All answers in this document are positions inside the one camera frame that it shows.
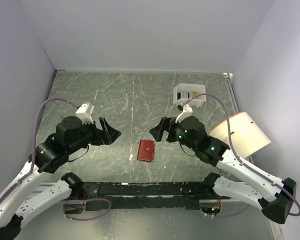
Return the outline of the red leather card holder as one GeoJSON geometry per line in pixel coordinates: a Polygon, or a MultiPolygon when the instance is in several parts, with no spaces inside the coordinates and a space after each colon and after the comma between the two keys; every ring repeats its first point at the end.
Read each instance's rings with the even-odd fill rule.
{"type": "Polygon", "coordinates": [[[138,146],[137,160],[143,162],[151,162],[155,154],[155,141],[149,139],[141,139],[138,146]]]}

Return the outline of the white plastic card tray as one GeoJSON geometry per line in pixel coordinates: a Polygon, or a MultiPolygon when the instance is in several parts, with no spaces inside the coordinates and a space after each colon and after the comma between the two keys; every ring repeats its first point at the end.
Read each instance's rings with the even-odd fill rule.
{"type": "MultiPolygon", "coordinates": [[[[180,83],[173,88],[173,104],[181,105],[189,98],[206,92],[206,86],[203,84],[180,83]]],[[[190,101],[192,108],[200,108],[207,101],[205,95],[198,96],[190,101]]]]}

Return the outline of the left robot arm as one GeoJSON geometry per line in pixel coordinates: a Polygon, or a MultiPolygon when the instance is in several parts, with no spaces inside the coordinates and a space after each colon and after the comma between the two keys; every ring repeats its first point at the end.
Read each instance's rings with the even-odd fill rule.
{"type": "Polygon", "coordinates": [[[35,148],[18,176],[0,194],[0,240],[13,240],[34,217],[59,201],[82,203],[83,181],[69,172],[51,188],[28,199],[28,196],[59,167],[69,162],[69,156],[89,146],[113,144],[121,132],[100,117],[101,129],[95,121],[84,123],[76,116],[64,118],[45,142],[35,148]]]}

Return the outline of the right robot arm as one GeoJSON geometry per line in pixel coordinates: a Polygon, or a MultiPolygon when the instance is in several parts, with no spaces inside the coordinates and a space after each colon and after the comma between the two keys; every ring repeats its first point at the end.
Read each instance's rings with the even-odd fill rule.
{"type": "Polygon", "coordinates": [[[234,154],[228,144],[209,136],[204,124],[194,116],[181,122],[163,117],[149,130],[156,142],[162,140],[164,132],[168,133],[167,142],[179,142],[191,149],[202,162],[229,172],[243,182],[235,183],[219,176],[214,182],[202,186],[206,198],[219,195],[240,200],[261,210],[265,217],[277,224],[284,224],[291,215],[297,189],[293,179],[273,176],[234,154]]]}

